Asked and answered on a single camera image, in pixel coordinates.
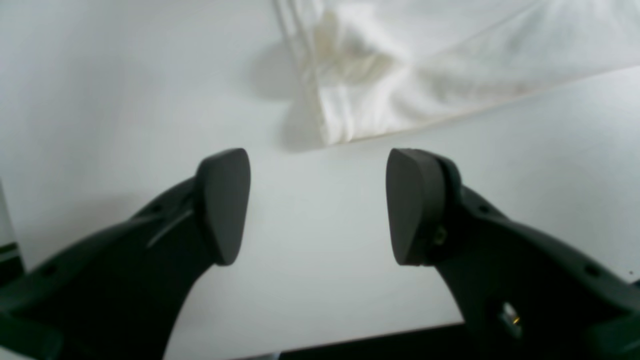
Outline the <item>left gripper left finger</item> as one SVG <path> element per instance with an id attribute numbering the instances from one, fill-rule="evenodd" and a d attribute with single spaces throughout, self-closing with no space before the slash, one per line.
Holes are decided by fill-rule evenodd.
<path id="1" fill-rule="evenodd" d="M 204 158 L 130 219 L 1 288 L 1 346 L 35 360 L 161 360 L 194 284 L 237 259 L 249 154 Z"/>

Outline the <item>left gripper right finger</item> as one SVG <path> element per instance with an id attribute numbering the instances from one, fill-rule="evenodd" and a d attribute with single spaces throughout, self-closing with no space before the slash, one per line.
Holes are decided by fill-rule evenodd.
<path id="1" fill-rule="evenodd" d="M 500 360 L 637 360 L 639 287 L 509 219 L 436 153 L 394 148 L 385 171 L 391 248 L 435 268 L 480 353 Z"/>

